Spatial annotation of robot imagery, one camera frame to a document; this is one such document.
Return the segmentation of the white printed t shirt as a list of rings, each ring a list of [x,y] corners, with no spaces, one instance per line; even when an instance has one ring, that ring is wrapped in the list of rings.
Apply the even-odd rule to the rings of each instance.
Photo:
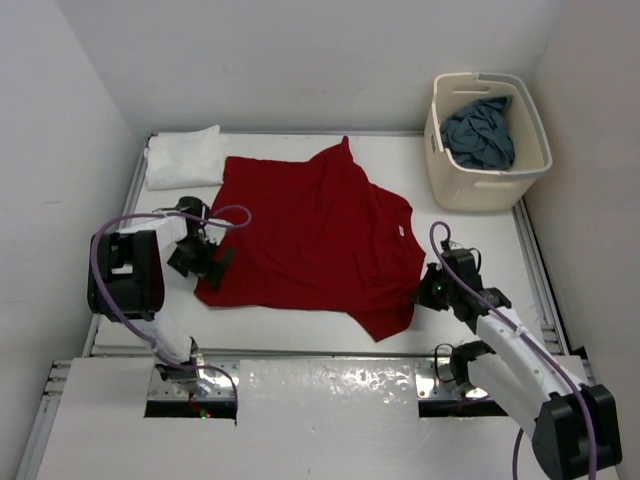
[[[159,133],[145,148],[146,185],[151,191],[219,186],[229,136],[214,125],[193,132]]]

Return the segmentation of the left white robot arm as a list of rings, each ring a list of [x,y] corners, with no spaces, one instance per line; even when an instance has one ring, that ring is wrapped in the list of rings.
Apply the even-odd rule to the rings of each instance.
[[[172,208],[116,218],[91,239],[90,310],[124,325],[153,354],[161,379],[190,393],[209,392],[230,375],[208,365],[196,340],[164,310],[161,253],[171,248],[170,268],[218,289],[235,256],[210,238],[207,228],[218,225],[202,200],[186,196]]]

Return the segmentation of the red t shirt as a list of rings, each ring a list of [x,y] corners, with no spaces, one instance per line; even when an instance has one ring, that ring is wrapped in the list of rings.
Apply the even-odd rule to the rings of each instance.
[[[212,205],[246,227],[225,234],[234,257],[209,307],[343,312],[376,341],[406,330],[425,253],[403,197],[371,183],[349,140],[304,162],[231,156]]]

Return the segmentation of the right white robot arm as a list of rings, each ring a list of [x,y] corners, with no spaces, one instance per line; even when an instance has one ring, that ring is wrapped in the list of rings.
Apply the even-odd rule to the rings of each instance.
[[[593,479],[623,459],[616,402],[562,366],[517,317],[511,301],[484,286],[478,256],[449,240],[413,295],[415,304],[449,311],[477,339],[452,348],[448,370],[460,390],[479,388],[531,443],[550,479]]]

